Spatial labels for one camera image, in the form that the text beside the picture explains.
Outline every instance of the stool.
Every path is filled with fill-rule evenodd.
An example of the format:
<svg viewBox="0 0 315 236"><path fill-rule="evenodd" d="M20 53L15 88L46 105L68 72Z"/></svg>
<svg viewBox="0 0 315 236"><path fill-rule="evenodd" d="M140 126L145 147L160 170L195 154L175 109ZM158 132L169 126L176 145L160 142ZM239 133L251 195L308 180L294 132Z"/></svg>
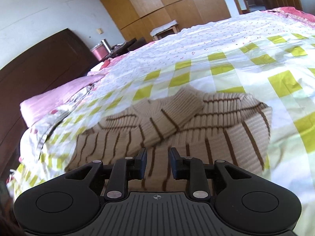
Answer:
<svg viewBox="0 0 315 236"><path fill-rule="evenodd" d="M158 41L158 40L162 39L161 34L166 32L166 31L173 30L174 34L177 34L179 32L177 26L178 26L177 21L173 20L170 23L167 23L163 26L160 26L160 27L153 29L151 31L150 35L152 36L153 40Z"/></svg>

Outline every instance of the wooden headboard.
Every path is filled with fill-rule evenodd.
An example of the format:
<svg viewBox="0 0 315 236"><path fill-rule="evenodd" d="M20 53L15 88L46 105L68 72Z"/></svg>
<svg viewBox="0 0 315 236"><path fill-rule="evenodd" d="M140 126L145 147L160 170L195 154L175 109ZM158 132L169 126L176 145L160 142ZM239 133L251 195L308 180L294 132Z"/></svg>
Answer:
<svg viewBox="0 0 315 236"><path fill-rule="evenodd" d="M0 180L18 166L19 142L27 129L20 103L83 76L98 63L86 45L65 29L0 70Z"/></svg>

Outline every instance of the bed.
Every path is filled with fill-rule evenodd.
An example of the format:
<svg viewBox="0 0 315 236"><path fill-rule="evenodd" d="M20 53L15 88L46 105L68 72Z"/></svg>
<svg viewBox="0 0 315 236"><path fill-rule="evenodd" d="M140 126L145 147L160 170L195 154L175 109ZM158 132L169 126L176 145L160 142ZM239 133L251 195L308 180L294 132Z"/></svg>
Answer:
<svg viewBox="0 0 315 236"><path fill-rule="evenodd" d="M295 232L314 235L314 61L312 25L273 12L183 29L124 55L114 66L90 72L106 77L23 134L21 164L7 186L17 198L61 175L78 134L143 98L170 96L185 84L206 92L246 92L273 108L262 176L299 197L302 215Z"/></svg>
<svg viewBox="0 0 315 236"><path fill-rule="evenodd" d="M69 29L62 30L13 59L0 70L0 176L19 162L19 142L27 129L20 103L86 74L98 64L86 45Z"/></svg>

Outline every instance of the brown stripe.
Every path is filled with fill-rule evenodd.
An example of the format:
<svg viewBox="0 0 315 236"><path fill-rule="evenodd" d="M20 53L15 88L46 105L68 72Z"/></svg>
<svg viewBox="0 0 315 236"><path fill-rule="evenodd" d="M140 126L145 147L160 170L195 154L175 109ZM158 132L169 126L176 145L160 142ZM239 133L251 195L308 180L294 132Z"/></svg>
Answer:
<svg viewBox="0 0 315 236"><path fill-rule="evenodd" d="M85 137L84 145L83 145L83 147L82 147L82 149L81 149L80 160L78 161L77 167L79 167L79 163L81 162L81 159L82 159L82 152L83 152L84 147L86 146L86 142L87 142L89 136L90 136L90 135L87 135L87 136Z"/></svg>
<svg viewBox="0 0 315 236"><path fill-rule="evenodd" d="M76 159L77 155L78 155L78 151L77 151L78 140L79 140L79 136L77 136L77 142L76 142L76 149L75 149L76 155L75 155L74 157L72 157L72 159L70 160L69 164L70 164L71 162L73 162L73 161Z"/></svg>
<svg viewBox="0 0 315 236"><path fill-rule="evenodd" d="M185 191L188 193L189 192L189 180L186 180L186 186L185 186Z"/></svg>
<svg viewBox="0 0 315 236"><path fill-rule="evenodd" d="M142 127L140 125L138 125L139 127L139 130L140 130L140 134L141 134L141 137L142 137L142 142L140 143L140 146L141 148L144 148L144 140L145 140L145 137L144 137L144 134L143 134L143 130L142 130Z"/></svg>
<svg viewBox="0 0 315 236"><path fill-rule="evenodd" d="M105 129L99 122L97 123L97 125L103 130Z"/></svg>
<svg viewBox="0 0 315 236"><path fill-rule="evenodd" d="M207 113L198 113L195 114L194 117L197 116L203 116L203 115L221 115L221 114L230 114L230 113L234 113L234 112L241 112L241 111L246 111L246 110L255 110L256 108L258 108L260 105L262 105L263 103L259 103L256 106L252 106L252 107L246 107L246 108L241 108L241 109L237 109L234 111L230 111L230 112L207 112Z"/></svg>
<svg viewBox="0 0 315 236"><path fill-rule="evenodd" d="M168 182L168 180L169 180L170 177L171 177L171 164L170 164L170 161L169 161L169 160L167 160L167 161L168 161L167 175L166 175L166 178L164 179L164 181L163 181L163 183L162 183L162 191L163 191L163 192L166 192L167 182Z"/></svg>
<svg viewBox="0 0 315 236"><path fill-rule="evenodd" d="M254 151L255 151L255 153L256 153L256 155L257 155L257 158L258 158L258 160L259 160L259 162L260 162L260 165L261 165L262 169L264 169L264 160L263 160L263 158L262 158L262 156L261 156L261 154L260 154L260 152L259 152L259 148L258 148L258 146L257 146L257 143L256 143L255 139L254 139L254 136L253 136L253 134L251 133L251 131L249 130L247 124L246 124L244 121L242 122L242 125L243 125L243 127L244 127L244 129L245 129L245 131L246 131L246 134L247 134L248 137L249 137L249 140L250 140L251 143L252 143L252 146L253 146Z"/></svg>
<svg viewBox="0 0 315 236"><path fill-rule="evenodd" d="M145 178L141 180L141 187L144 191L146 191L146 187L145 187Z"/></svg>
<svg viewBox="0 0 315 236"><path fill-rule="evenodd" d="M154 167L154 162L155 162L155 149L156 149L156 146L153 146L153 149L152 149L151 167L150 167L150 170L149 170L148 177L151 177L151 176L152 176L153 167Z"/></svg>
<svg viewBox="0 0 315 236"><path fill-rule="evenodd" d="M143 130L142 130L140 125L138 127L139 127L139 130L140 130L140 133L141 133L142 141L144 141L145 137L144 137L144 134L143 134Z"/></svg>
<svg viewBox="0 0 315 236"><path fill-rule="evenodd" d="M106 188L107 188L107 185L108 185L108 179L105 179L105 184L104 184L104 186L103 186L103 188L106 190Z"/></svg>
<svg viewBox="0 0 315 236"><path fill-rule="evenodd" d="M219 101L233 101L233 100L241 100L240 98L221 98L217 100L203 100L204 103L213 103L213 102L219 102Z"/></svg>
<svg viewBox="0 0 315 236"><path fill-rule="evenodd" d="M119 126L119 127L106 127L102 128L103 130L117 130L117 129L124 129L124 128L136 128L137 126L134 125L125 125L125 126Z"/></svg>
<svg viewBox="0 0 315 236"><path fill-rule="evenodd" d="M176 128L176 132L179 131L179 126L176 124L176 122L174 122L173 119L163 109L161 109L161 112L170 121L170 123L174 125L174 127Z"/></svg>
<svg viewBox="0 0 315 236"><path fill-rule="evenodd" d="M129 116L137 117L137 115L135 115L135 114L125 114L125 115L122 115L122 116L119 116L119 117L115 117L115 118L114 117L106 118L106 120L118 120L118 119L129 117Z"/></svg>
<svg viewBox="0 0 315 236"><path fill-rule="evenodd" d="M270 126L269 126L268 120L267 120L267 118L266 118L266 116L265 116L263 111L259 110L258 112L260 113L261 117L264 119L264 122L265 122L265 124L267 126L267 129L268 129L268 134L270 136Z"/></svg>
<svg viewBox="0 0 315 236"><path fill-rule="evenodd" d="M223 131L223 133L224 133L225 140L226 140L227 146L228 146L230 154L231 154L231 158L232 158L233 164L235 166L238 166L237 160L236 160L236 157L235 157L235 153L234 153L234 149L233 149L230 137L229 137L229 134L226 131Z"/></svg>
<svg viewBox="0 0 315 236"><path fill-rule="evenodd" d="M210 144L209 144L208 138L206 138L206 139L204 140L204 143L206 144L206 149L207 149L209 164L213 164L213 159L212 159L212 154L211 154L211 149L210 149Z"/></svg>
<svg viewBox="0 0 315 236"><path fill-rule="evenodd" d="M202 130L202 129L228 129L230 127L234 127L235 125L228 126L202 126L202 127L190 127L187 129L181 129L179 132L189 131L189 130Z"/></svg>
<svg viewBox="0 0 315 236"><path fill-rule="evenodd" d="M109 164L111 164L112 160L114 159L114 157L116 155L116 146L117 146L117 143L118 143L118 140L119 140L119 136L120 136L120 132L118 132L118 135L117 135L117 138L116 138L116 141L115 141L115 145L114 145L114 148L113 148L113 157L110 160Z"/></svg>
<svg viewBox="0 0 315 236"><path fill-rule="evenodd" d="M189 144L186 144L186 156L190 156Z"/></svg>
<svg viewBox="0 0 315 236"><path fill-rule="evenodd" d="M101 161L104 160L104 156L105 156L105 149L106 149L106 144L107 144L107 136L108 136L109 131L106 133L105 135L105 143L104 143L104 149L103 149L103 155L102 155L102 159Z"/></svg>
<svg viewBox="0 0 315 236"><path fill-rule="evenodd" d="M97 138L98 138L98 134L99 134L99 132L98 132L98 133L97 133L97 135L96 135L96 138L95 138L95 144L94 144L94 148L93 148L92 153L91 153L91 154L89 154L88 156L86 156L86 158L85 158L85 162L86 162L86 163L88 163L88 157L91 157L91 156L94 154L95 150L96 150L96 145L97 145Z"/></svg>
<svg viewBox="0 0 315 236"><path fill-rule="evenodd" d="M158 129L158 127L156 126L156 124L154 123L152 117L150 117L150 122L152 123L152 125L153 125L155 131L157 132L158 136L160 137L161 141L163 141L163 140L164 140L164 137L163 137L162 133L159 131L159 129Z"/></svg>
<svg viewBox="0 0 315 236"><path fill-rule="evenodd" d="M127 144L127 147L126 147L125 157L127 156L127 152L129 150L130 143L131 143L131 131L129 131L129 141L128 141L128 144Z"/></svg>

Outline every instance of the ribbed cuff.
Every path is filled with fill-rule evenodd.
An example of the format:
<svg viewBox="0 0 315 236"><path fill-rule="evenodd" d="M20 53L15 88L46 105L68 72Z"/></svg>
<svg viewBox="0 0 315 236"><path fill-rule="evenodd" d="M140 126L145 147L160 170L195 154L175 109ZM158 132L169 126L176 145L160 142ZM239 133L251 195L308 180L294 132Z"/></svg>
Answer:
<svg viewBox="0 0 315 236"><path fill-rule="evenodd" d="M201 98L187 88L181 88L167 103L162 110L169 118L181 128L195 114L197 114L204 106Z"/></svg>

